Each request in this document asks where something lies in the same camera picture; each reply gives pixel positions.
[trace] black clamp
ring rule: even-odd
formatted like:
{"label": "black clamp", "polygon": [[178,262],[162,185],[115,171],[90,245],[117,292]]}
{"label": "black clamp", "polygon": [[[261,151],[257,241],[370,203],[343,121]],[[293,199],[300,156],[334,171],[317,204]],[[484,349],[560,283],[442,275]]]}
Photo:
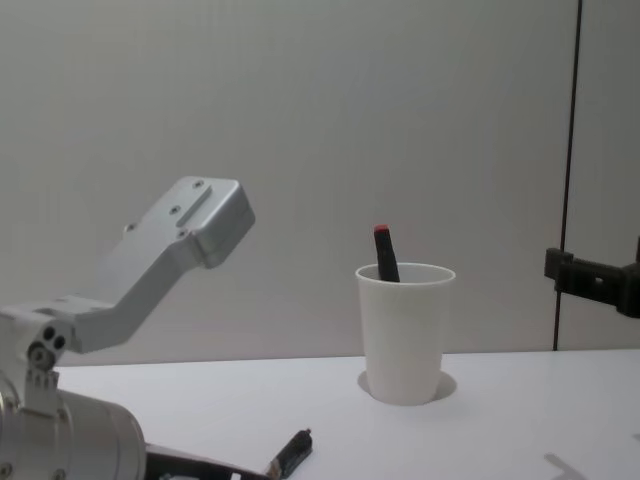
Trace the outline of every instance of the black clamp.
{"label": "black clamp", "polygon": [[549,248],[544,275],[556,281],[557,292],[615,305],[621,314],[640,318],[640,240],[636,262],[622,268],[580,260]]}

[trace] cup rim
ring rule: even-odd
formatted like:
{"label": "cup rim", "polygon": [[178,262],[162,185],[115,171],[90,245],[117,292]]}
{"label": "cup rim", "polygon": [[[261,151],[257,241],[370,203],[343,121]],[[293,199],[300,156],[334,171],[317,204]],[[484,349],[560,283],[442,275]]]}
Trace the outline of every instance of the cup rim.
{"label": "cup rim", "polygon": [[385,282],[385,281],[377,279],[377,278],[370,278],[370,277],[365,277],[364,275],[362,275],[362,271],[363,270],[370,269],[370,268],[377,268],[378,267],[377,263],[371,263],[369,265],[363,265],[362,267],[358,268],[356,270],[356,277],[358,278],[358,280],[362,280],[362,281],[370,282],[370,283],[374,283],[374,284],[379,284],[379,285],[384,285],[384,286],[390,287],[390,288],[397,288],[397,287],[403,287],[403,286],[406,287],[406,286],[444,285],[444,284],[450,283],[450,282],[452,282],[453,280],[456,279],[456,272],[454,272],[453,270],[451,270],[449,268],[441,267],[439,265],[430,265],[428,263],[418,263],[418,262],[398,262],[398,265],[408,265],[408,266],[414,266],[414,267],[429,267],[429,268],[433,268],[433,269],[445,272],[448,276],[447,276],[447,278],[444,278],[442,280],[435,280],[433,282]]}

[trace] white wall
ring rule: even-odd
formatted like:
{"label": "white wall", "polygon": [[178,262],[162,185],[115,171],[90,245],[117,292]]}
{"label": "white wall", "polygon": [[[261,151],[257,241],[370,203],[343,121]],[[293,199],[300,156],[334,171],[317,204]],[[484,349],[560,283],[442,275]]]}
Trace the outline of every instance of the white wall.
{"label": "white wall", "polygon": [[[640,4],[584,4],[567,251],[623,266],[640,235]],[[562,349],[640,347],[640,321],[562,296]]]}
{"label": "white wall", "polygon": [[353,270],[458,272],[451,351],[551,347],[573,0],[4,0],[0,304],[73,291],[175,179],[258,223],[89,362],[356,354]]}

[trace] white paper cup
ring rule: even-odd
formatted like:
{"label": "white paper cup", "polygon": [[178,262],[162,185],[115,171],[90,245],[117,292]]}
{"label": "white paper cup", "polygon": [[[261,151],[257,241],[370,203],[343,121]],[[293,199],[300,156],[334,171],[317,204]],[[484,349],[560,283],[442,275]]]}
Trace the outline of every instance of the white paper cup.
{"label": "white paper cup", "polygon": [[379,280],[378,266],[356,271],[371,395],[393,405],[422,405],[436,394],[456,274],[399,263],[401,283]]}

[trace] table surface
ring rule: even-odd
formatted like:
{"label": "table surface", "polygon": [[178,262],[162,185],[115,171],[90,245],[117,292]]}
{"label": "table surface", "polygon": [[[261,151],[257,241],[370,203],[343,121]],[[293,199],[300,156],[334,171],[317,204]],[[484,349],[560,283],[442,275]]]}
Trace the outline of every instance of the table surface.
{"label": "table surface", "polygon": [[69,367],[60,385],[127,407],[151,443],[258,471],[312,428],[300,480],[640,476],[640,350],[445,355],[443,398],[420,407],[377,402],[363,370],[360,357]]}

